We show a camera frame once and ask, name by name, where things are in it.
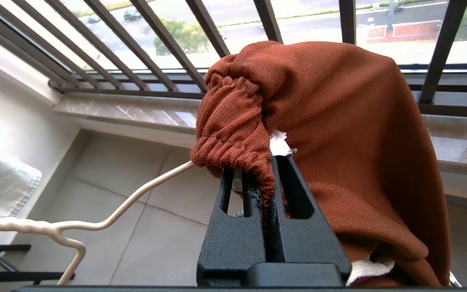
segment beige wire hanger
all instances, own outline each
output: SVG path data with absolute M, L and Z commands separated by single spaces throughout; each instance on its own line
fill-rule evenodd
M 161 185 L 165 181 L 181 174 L 191 168 L 194 164 L 192 161 L 189 161 L 183 165 L 170 170 L 169 172 L 162 174 L 161 176 L 153 179 L 152 181 L 144 184 L 139 189 L 137 189 L 125 202 L 116 209 L 109 218 L 99 223 L 89 223 L 83 221 L 64 221 L 57 223 L 49 223 L 45 221 L 34 221 L 29 219 L 19 219 L 13 217 L 0 218 L 0 231 L 17 231 L 22 233 L 35 233 L 35 234 L 44 234 L 48 235 L 56 243 L 71 247 L 77 250 L 76 256 L 73 258 L 72 262 L 60 278 L 57 285 L 66 285 L 68 280 L 71 278 L 76 268 L 80 262 L 84 259 L 86 255 L 86 246 L 78 241 L 71 238 L 65 237 L 62 233 L 66 230 L 76 229 L 76 230 L 87 230 L 87 231 L 98 231 L 106 229 L 124 214 L 129 207 L 131 207 L 136 201 L 138 201 L 141 196 L 146 192 Z

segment marble window sill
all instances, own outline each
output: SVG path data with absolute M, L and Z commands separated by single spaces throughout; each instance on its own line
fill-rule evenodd
M 196 133 L 199 100 L 65 94 L 54 106 L 60 114 L 137 127 Z M 443 172 L 467 175 L 467 118 L 423 115 Z

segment rust orange fabric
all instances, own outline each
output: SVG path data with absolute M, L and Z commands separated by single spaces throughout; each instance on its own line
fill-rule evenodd
M 217 177 L 223 167 L 254 173 L 267 203 L 275 189 L 269 133 L 284 131 L 349 258 L 387 256 L 400 269 L 362 286 L 448 285 L 437 160 L 391 58 L 350 44 L 262 41 L 222 58 L 206 83 L 196 165 Z

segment tiled floor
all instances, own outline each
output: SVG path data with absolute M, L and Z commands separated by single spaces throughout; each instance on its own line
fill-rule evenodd
M 189 149 L 97 135 L 43 220 L 102 221 L 138 187 L 188 160 Z M 195 285 L 218 187 L 219 180 L 194 168 L 146 194 L 110 228 L 66 232 L 88 248 L 70 284 Z M 229 213 L 241 208 L 239 197 L 231 196 Z M 452 270 L 467 285 L 467 210 L 450 207 L 449 215 Z M 31 251 L 10 260 L 24 271 L 63 271 L 74 254 L 37 235 Z M 28 284 L 0 284 L 0 292 Z

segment red painted area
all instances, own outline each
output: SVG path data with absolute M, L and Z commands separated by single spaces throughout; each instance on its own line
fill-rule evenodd
M 439 24 L 441 24 L 441 21 L 395 26 L 391 31 L 386 31 L 387 29 L 383 27 L 371 28 L 368 32 L 367 43 L 436 40 L 439 35 L 439 30 L 437 29 Z

